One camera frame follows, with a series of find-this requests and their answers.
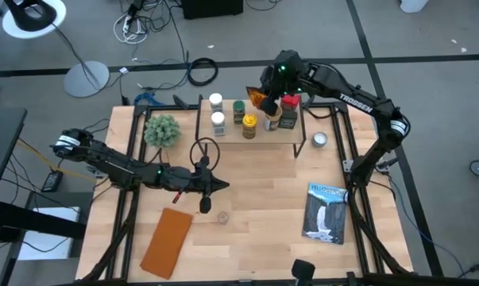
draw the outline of gray carpet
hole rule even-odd
[[[252,5],[267,6],[267,1],[252,0]],[[430,0],[418,14],[401,12],[397,0],[354,1],[374,57],[443,56],[479,53],[479,0]],[[119,43],[112,33],[121,15],[116,0],[65,1],[68,16],[61,29],[75,49],[89,60],[109,66],[135,64],[132,45]],[[283,0],[275,9],[254,11],[245,6],[238,16],[186,21],[173,10],[180,36],[191,59],[208,56],[217,61],[270,60],[281,49],[293,48],[308,58],[361,58],[363,53],[346,2],[341,0]],[[150,34],[139,44],[136,56],[161,62],[182,58],[172,25]],[[70,68],[76,59],[56,34],[21,41],[7,36],[0,28],[0,71]],[[354,84],[374,92],[365,64],[337,66]],[[405,153],[414,175],[433,239],[456,255],[464,268],[479,263],[479,178],[471,175],[468,164],[479,158],[479,61],[417,64],[378,64],[385,93],[411,119],[413,130],[404,142]],[[246,85],[258,85],[262,67],[222,68],[209,86],[187,84],[172,91],[158,91],[156,98],[172,103],[172,96],[194,103],[199,94],[220,92],[227,99],[245,98]],[[204,79],[212,70],[194,72]],[[141,93],[137,84],[157,86],[177,83],[184,71],[130,72],[119,84],[88,99],[75,99],[64,93],[63,75],[0,78],[0,106],[22,106],[28,110],[22,137],[49,160],[57,162],[49,149],[69,127],[88,126],[110,116],[120,105],[120,94],[133,99]],[[118,73],[111,75],[114,80]],[[32,153],[16,149],[29,176],[41,185],[48,168]],[[64,167],[85,172],[81,164],[65,162]],[[411,219],[412,210],[400,170],[393,179],[400,186]],[[64,177],[61,191],[89,192],[92,184]],[[11,200],[14,188],[0,186],[0,199]],[[20,192],[17,203],[27,198]],[[430,274],[421,238],[405,217],[401,201],[399,214],[414,269]],[[8,247],[0,250],[0,271]],[[437,248],[446,276],[460,270],[452,256]],[[57,262],[17,263],[11,285],[54,285],[70,282],[76,258]],[[479,278],[479,272],[469,275]]]

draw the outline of black table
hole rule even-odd
[[[0,108],[0,180],[20,135],[27,111]],[[86,225],[0,202],[0,242],[17,242],[24,230],[82,238]]]

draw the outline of wooden tabletop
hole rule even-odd
[[[329,113],[329,109],[313,111],[319,115]],[[172,166],[179,165],[192,170],[189,149],[195,140],[197,111],[156,111],[154,115],[156,114],[173,115],[180,123],[183,133],[176,146],[163,150],[164,161],[169,161]],[[114,108],[106,137],[106,143],[111,148],[126,152],[132,117],[133,107]],[[164,207],[194,215],[170,281],[291,279],[291,267],[296,258],[315,264],[314,278],[344,277],[349,271],[361,276],[350,213],[347,213],[344,245],[318,242],[301,235],[308,184],[312,182],[344,187],[331,119],[316,120],[307,113],[304,117],[308,137],[311,138],[314,132],[322,131],[328,134],[328,143],[324,148],[316,149],[307,142],[297,159],[294,159],[291,145],[220,145],[221,160],[214,175],[229,182],[230,187],[211,196],[213,207],[209,214],[199,213],[201,195],[184,194],[174,205],[174,192],[143,187],[137,212],[129,281],[163,281],[142,270],[140,263]],[[350,118],[358,151],[360,154],[365,153],[377,138],[372,120],[353,108],[350,108]],[[143,118],[138,128],[134,151],[136,158],[142,122]],[[342,135],[346,138],[343,120],[341,127]],[[146,160],[155,152],[155,148],[148,148]],[[198,160],[199,157],[200,154],[195,152],[194,159]],[[210,158],[211,162],[216,158],[211,145]],[[388,180],[379,174],[374,174],[372,180],[389,185]],[[95,194],[107,187],[107,183],[103,184]],[[411,269],[391,192],[375,184],[370,184],[367,190],[379,239],[403,267]],[[77,278],[91,271],[108,246],[117,201],[118,190],[111,189],[93,203]],[[226,225],[217,220],[218,213],[222,211],[229,216]],[[365,241],[370,269],[374,269],[373,255],[369,251],[366,237]],[[123,250],[121,246],[118,251],[117,276]]]

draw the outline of green succulent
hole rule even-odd
[[[146,123],[145,143],[156,147],[170,147],[181,137],[179,123],[171,115],[151,117]]]

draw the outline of small metal tin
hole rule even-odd
[[[323,132],[317,132],[313,134],[313,137],[311,138],[311,144],[314,147],[317,148],[322,148],[324,145],[327,143],[327,135]]]

